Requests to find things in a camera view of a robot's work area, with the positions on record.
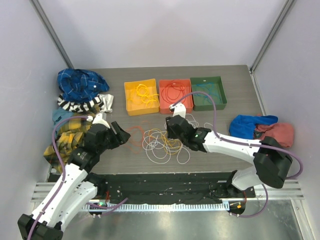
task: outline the wood grain surface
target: wood grain surface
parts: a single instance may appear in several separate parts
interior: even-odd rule
[[[165,118],[169,115],[153,113],[129,116],[126,111],[124,82],[153,78],[158,82],[160,79],[221,76],[227,105],[224,110],[217,111],[216,126],[218,132],[222,134],[229,134],[229,124],[237,115],[256,115],[261,113],[257,95],[246,65],[106,68],[92,70],[105,77],[110,86],[108,93],[114,95],[113,112],[107,113],[107,121],[109,123],[117,121],[124,130],[137,125],[141,126],[144,131],[151,128],[165,130]],[[192,114],[199,122],[200,127],[204,123],[212,123],[213,121],[213,111],[193,111]],[[132,139],[138,141],[141,137],[141,133],[136,132],[133,134]],[[96,174],[231,172],[235,169],[245,169],[250,166],[249,163],[231,156],[191,150],[191,158],[186,164],[179,164],[176,155],[173,155],[166,164],[156,164],[147,158],[145,150],[141,149],[139,153],[133,153],[130,148],[135,152],[139,151],[139,148],[131,143],[126,143],[113,150],[106,150],[100,156],[100,162],[92,169],[92,172]],[[183,163],[187,159],[188,153],[182,150],[179,155],[179,161]]]

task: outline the yellow bin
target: yellow bin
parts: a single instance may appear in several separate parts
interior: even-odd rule
[[[126,111],[129,116],[153,114],[160,111],[156,79],[124,83]]]

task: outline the pink cloth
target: pink cloth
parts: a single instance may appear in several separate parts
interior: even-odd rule
[[[295,131],[290,123],[258,124],[255,130],[263,133],[260,140],[265,139],[266,136],[273,137],[284,148],[289,148],[294,144]]]

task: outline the black and white striped cloth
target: black and white striped cloth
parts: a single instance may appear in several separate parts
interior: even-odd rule
[[[73,112],[73,113],[88,112],[89,109],[92,109],[94,107],[94,105],[98,105],[102,112],[112,112],[111,105],[112,105],[113,97],[114,96],[110,94],[105,94],[105,95],[98,94],[89,102],[75,103],[75,102],[64,100],[62,94],[60,94],[58,97],[57,103],[64,110]]]

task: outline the green bin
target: green bin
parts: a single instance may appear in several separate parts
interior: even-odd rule
[[[200,91],[209,94],[214,100],[217,110],[225,109],[227,98],[220,76],[191,77],[190,81],[192,92]],[[203,94],[193,94],[192,97],[193,110],[208,111],[214,109],[214,106],[207,96]]]

